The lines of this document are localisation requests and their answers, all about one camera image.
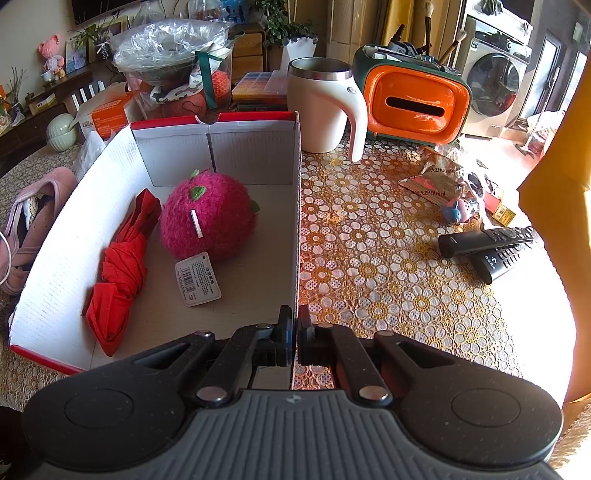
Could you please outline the red folded cloth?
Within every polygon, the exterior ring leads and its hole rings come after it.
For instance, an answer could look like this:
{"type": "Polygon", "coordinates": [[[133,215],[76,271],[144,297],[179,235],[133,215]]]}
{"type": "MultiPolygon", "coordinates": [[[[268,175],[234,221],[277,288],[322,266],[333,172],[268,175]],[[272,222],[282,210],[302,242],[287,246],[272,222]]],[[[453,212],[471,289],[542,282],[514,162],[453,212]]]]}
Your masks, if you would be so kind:
{"type": "Polygon", "coordinates": [[[84,317],[108,357],[119,348],[131,307],[145,285],[147,243],[160,213],[160,201],[142,190],[101,256],[98,282],[90,290],[84,317]]]}

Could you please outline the red and white cardboard box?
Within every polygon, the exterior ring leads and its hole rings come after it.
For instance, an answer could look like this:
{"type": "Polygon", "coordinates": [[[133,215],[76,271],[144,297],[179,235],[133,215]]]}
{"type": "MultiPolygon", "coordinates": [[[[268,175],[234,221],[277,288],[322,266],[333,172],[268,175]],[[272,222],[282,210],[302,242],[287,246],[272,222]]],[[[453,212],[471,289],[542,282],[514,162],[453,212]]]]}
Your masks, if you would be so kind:
{"type": "Polygon", "coordinates": [[[221,298],[187,306],[186,270],[149,237],[145,287],[116,351],[125,358],[196,330],[229,337],[273,322],[297,303],[300,122],[290,112],[223,114],[138,122],[121,130],[90,167],[48,233],[11,317],[11,350],[64,374],[108,362],[83,310],[101,256],[143,190],[165,200],[195,170],[245,185],[259,205],[256,230],[235,256],[215,262],[221,298]]]}

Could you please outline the pink plush strawberry toy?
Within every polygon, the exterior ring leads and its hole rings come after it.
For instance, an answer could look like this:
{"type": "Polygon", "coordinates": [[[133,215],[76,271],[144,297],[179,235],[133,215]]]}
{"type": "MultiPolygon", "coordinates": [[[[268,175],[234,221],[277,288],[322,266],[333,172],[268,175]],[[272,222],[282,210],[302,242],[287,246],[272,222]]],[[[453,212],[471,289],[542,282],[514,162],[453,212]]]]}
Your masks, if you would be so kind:
{"type": "Polygon", "coordinates": [[[213,261],[238,254],[256,230],[259,204],[228,175],[195,171],[168,195],[159,220],[170,254],[184,260],[205,252],[213,261]]]}

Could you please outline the black remote control upper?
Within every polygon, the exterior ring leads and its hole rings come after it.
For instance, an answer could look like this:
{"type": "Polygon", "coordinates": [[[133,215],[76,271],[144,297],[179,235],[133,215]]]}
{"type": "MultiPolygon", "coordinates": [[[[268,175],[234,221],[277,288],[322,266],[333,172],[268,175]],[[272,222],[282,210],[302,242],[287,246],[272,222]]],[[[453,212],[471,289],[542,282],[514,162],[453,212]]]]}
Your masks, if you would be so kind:
{"type": "Polygon", "coordinates": [[[538,232],[531,226],[504,227],[444,234],[438,238],[438,245],[445,258],[452,258],[457,255],[527,244],[540,239],[538,232]]]}

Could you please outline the black remote control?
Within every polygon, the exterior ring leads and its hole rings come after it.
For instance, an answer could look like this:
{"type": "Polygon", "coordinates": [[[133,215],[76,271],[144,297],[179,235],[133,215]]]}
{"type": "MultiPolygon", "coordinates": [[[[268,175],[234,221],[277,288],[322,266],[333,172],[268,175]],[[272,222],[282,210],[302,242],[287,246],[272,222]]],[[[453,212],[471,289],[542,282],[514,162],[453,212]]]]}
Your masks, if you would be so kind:
{"type": "Polygon", "coordinates": [[[531,226],[504,227],[444,234],[438,238],[438,245],[445,258],[452,258],[457,255],[527,244],[540,239],[538,232],[531,226]]]}
{"type": "Polygon", "coordinates": [[[470,261],[477,276],[490,285],[514,268],[529,251],[525,244],[489,249],[471,254],[470,261]]]}

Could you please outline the black remote control lower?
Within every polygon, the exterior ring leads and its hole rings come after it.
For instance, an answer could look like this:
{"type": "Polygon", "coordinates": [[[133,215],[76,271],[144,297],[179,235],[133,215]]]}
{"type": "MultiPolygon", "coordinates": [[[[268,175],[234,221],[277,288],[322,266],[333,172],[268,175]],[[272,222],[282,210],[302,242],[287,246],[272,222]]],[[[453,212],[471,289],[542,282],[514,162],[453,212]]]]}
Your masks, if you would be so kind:
{"type": "Polygon", "coordinates": [[[490,285],[514,268],[529,251],[525,244],[489,249],[471,254],[470,261],[477,276],[490,285]]]}

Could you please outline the small pink blue toy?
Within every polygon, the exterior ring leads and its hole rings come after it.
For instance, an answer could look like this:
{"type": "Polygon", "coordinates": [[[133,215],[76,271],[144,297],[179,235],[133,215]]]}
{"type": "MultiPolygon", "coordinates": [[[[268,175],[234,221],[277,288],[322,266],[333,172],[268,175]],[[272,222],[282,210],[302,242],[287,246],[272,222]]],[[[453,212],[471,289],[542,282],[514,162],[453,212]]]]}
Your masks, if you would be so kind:
{"type": "Polygon", "coordinates": [[[473,213],[464,199],[450,200],[443,208],[444,219],[451,224],[463,224],[469,221],[473,213]]]}

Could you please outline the gold snack packet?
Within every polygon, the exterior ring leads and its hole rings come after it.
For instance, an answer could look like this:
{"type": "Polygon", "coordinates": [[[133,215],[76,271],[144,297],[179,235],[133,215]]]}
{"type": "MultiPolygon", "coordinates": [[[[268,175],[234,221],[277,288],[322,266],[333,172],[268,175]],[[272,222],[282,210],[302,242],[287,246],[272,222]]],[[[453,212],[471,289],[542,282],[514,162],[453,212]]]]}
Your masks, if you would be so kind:
{"type": "Polygon", "coordinates": [[[420,172],[401,179],[401,187],[437,206],[468,196],[464,169],[459,163],[427,146],[420,149],[420,158],[423,161],[420,172]]]}

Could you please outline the colourful flat box stack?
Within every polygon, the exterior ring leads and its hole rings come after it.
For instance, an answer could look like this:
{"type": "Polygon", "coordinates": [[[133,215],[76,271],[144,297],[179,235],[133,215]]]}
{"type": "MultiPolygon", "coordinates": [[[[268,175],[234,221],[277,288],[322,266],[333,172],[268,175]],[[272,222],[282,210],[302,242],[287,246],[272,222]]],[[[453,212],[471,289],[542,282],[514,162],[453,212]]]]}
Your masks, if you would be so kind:
{"type": "Polygon", "coordinates": [[[287,105],[287,73],[249,72],[231,90],[232,100],[242,104],[287,105]]]}

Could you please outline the orange tissue box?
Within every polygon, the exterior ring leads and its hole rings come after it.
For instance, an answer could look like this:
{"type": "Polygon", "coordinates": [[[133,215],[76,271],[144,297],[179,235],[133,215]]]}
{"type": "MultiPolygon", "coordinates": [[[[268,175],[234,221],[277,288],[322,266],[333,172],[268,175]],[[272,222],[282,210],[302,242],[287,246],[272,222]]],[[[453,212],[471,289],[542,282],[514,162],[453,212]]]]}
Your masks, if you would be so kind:
{"type": "Polygon", "coordinates": [[[94,131],[108,140],[139,118],[141,112],[133,93],[104,90],[80,105],[73,124],[80,126],[85,138],[94,131]]]}

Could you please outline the green round ceramic jar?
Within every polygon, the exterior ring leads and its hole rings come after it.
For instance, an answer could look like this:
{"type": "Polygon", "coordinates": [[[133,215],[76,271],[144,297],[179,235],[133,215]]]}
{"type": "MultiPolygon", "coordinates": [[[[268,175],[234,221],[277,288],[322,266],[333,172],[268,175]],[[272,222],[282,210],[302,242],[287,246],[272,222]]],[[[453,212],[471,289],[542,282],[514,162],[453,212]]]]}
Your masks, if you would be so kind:
{"type": "Polygon", "coordinates": [[[46,137],[47,144],[56,152],[72,147],[77,140],[74,117],[68,113],[56,116],[47,126],[46,137]]]}

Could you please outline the white potted plant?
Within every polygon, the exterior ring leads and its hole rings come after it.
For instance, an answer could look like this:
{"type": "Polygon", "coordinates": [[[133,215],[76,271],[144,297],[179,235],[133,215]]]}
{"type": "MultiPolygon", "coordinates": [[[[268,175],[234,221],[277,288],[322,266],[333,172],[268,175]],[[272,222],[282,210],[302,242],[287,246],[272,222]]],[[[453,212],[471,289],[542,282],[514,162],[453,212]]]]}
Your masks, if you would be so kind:
{"type": "Polygon", "coordinates": [[[312,57],[318,34],[311,22],[297,21],[297,1],[257,0],[250,2],[252,13],[260,15],[269,70],[287,71],[298,58],[312,57]]]}

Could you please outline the clear fruit basket with bag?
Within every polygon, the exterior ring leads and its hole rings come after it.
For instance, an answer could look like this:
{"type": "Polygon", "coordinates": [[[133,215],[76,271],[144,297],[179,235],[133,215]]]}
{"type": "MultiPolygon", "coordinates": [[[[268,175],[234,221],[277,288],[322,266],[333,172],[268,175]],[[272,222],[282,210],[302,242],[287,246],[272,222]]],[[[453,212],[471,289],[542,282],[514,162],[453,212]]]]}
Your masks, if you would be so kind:
{"type": "Polygon", "coordinates": [[[111,40],[113,64],[147,119],[200,119],[231,101],[233,41],[221,20],[170,18],[111,40]]]}

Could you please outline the white washing machine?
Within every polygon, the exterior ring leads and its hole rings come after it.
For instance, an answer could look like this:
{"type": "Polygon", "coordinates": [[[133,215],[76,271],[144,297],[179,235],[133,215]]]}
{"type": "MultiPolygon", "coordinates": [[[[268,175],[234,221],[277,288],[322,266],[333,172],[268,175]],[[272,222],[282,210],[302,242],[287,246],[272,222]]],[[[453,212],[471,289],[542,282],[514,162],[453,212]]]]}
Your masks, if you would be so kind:
{"type": "Polygon", "coordinates": [[[463,133],[496,137],[506,126],[531,59],[529,46],[472,16],[456,66],[472,97],[463,133]]]}

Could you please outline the pink teddy bear figure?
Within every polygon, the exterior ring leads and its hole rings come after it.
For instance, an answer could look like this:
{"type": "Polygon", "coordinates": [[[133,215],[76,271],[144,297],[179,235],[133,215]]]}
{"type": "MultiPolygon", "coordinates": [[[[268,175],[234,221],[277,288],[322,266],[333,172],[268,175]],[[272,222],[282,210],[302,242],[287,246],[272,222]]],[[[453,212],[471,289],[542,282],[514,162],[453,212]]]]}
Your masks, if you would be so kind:
{"type": "Polygon", "coordinates": [[[60,37],[57,34],[51,35],[47,40],[41,42],[37,51],[43,59],[43,74],[50,72],[53,79],[62,79],[66,75],[65,60],[60,54],[60,37]]]}

